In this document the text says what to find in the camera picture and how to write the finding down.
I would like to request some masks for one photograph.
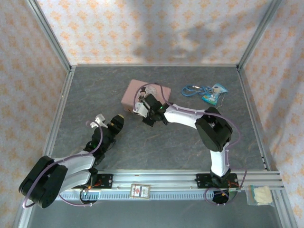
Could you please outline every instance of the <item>gray marble surface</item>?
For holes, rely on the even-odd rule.
[[[171,88],[170,101],[183,107],[207,109],[199,95],[185,97],[186,84],[222,84],[229,91],[219,108],[242,132],[242,141],[231,148],[229,162],[235,168],[264,168],[248,109],[234,67],[76,67],[52,157],[81,151],[90,141],[93,129],[86,127],[102,113],[106,122],[123,114],[125,124],[115,146],[105,154],[99,169],[201,169],[209,171],[210,153],[195,129],[171,123],[149,127],[141,117],[123,110],[121,99],[131,79],[158,82]],[[234,131],[232,140],[237,139]]]

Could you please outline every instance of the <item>blue lanyard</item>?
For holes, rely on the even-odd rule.
[[[205,94],[212,94],[212,93],[213,93],[213,90],[209,86],[198,87],[196,85],[186,85],[181,90],[181,94],[183,94],[184,96],[193,96],[195,94],[205,95]]]

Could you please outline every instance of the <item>patterned wallpaper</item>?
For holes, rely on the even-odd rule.
[[[70,63],[236,64],[271,0],[38,0]]]
[[[66,72],[25,0],[0,4],[0,227],[10,228],[19,185],[42,155]]]
[[[304,4],[285,0],[245,66],[263,141],[304,227]]]

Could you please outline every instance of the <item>clear plastic bag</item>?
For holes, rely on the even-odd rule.
[[[248,185],[245,188],[247,204],[251,206],[270,205],[274,207],[271,191],[268,186]]]

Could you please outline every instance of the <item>black end effector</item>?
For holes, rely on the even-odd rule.
[[[19,192],[26,196],[38,175],[50,164],[53,159],[44,156],[39,159],[19,187]],[[48,207],[56,199],[65,179],[67,168],[64,165],[54,165],[39,180],[29,199],[42,208]]]
[[[164,112],[169,107],[168,104],[162,105],[161,102],[156,100],[152,94],[148,94],[144,99],[142,99],[143,105],[149,110],[147,117],[143,117],[142,121],[153,127],[156,121],[162,121],[165,125],[168,124],[165,118]]]
[[[219,111],[210,107],[206,113],[219,114]],[[211,151],[221,152],[227,142],[231,139],[232,128],[223,118],[203,115],[196,120],[195,126],[204,145]]]
[[[124,118],[122,115],[116,115],[113,117],[113,119],[110,121],[110,123],[107,124],[107,127],[101,127],[103,131],[103,141],[100,145],[100,147],[93,153],[93,156],[95,157],[95,162],[93,167],[97,166],[104,158],[105,158],[105,152],[109,150],[109,147],[112,143],[115,142],[115,136],[122,130],[124,124]],[[92,140],[87,143],[87,145],[84,148],[84,151],[91,152],[94,150],[100,141],[100,130],[97,127],[94,130],[94,134],[92,135]]]

